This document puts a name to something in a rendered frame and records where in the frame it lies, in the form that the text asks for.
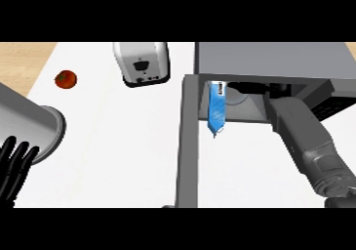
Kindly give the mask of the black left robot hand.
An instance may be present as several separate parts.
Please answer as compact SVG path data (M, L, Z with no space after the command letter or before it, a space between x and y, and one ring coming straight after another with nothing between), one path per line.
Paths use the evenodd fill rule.
M17 144L11 136L0 145L0 209L13 209L39 147L29 142Z

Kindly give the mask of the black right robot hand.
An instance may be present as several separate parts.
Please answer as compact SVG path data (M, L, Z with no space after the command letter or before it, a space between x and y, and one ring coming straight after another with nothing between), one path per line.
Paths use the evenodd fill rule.
M292 85L280 83L230 82L228 87L243 94L264 95L269 99L292 96Z

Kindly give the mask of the pale microwave turntable plate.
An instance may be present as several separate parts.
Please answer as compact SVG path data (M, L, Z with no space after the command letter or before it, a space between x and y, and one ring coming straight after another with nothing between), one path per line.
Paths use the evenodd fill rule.
M227 94L227 103L230 105L238 105L249 98L249 94L240 93L237 90L230 91Z

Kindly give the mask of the grey microwave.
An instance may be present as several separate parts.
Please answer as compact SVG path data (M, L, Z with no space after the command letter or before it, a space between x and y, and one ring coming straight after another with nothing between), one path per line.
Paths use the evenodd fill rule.
M200 42L196 52L200 75L200 118L209 118L209 82L258 82L292 85L323 120L356 104L356 61L345 43ZM227 106L231 122L267 123L264 95L249 94Z

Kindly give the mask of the grey microwave door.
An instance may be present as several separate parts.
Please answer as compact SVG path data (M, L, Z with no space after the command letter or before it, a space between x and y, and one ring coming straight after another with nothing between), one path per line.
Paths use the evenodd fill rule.
M200 161L200 77L188 74L182 81L179 149L175 204L165 208L199 207Z

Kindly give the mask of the grey cylindrical appliance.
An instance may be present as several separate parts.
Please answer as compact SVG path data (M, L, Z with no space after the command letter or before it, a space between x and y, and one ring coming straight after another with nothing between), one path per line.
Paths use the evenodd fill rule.
M39 147L33 160L38 164L61 144L67 129L66 117L60 110L38 105L5 84L0 83L0 145L10 136L17 142Z

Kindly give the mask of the silver toaster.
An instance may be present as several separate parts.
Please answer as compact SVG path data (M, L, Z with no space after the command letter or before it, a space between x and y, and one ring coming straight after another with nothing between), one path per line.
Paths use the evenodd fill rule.
M171 58L166 42L114 42L113 52L128 87L166 83Z

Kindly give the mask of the red tomato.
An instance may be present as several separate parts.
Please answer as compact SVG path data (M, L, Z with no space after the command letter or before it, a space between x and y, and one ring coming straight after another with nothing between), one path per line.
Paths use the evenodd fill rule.
M78 75L72 70L63 70L55 76L55 85L63 89L72 89L78 84Z

